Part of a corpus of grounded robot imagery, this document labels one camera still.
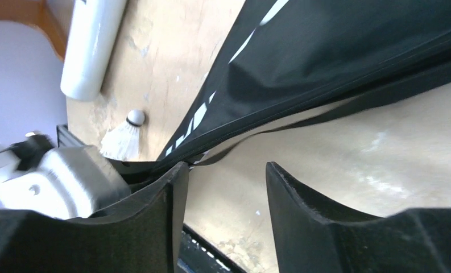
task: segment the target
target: white cylinder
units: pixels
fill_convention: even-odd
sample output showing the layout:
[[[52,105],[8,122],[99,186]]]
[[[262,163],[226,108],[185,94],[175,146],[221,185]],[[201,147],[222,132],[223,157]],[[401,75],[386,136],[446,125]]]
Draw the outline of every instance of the white cylinder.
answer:
[[[61,91],[80,101],[100,93],[126,0],[76,0]]]

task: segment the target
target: shuttlecock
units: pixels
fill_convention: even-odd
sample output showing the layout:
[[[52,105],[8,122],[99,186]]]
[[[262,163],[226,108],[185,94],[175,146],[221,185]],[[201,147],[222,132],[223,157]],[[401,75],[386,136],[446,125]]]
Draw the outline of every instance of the shuttlecock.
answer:
[[[132,110],[126,120],[109,131],[101,141],[100,153],[106,158],[129,161],[138,157],[140,127],[145,122],[145,114]]]

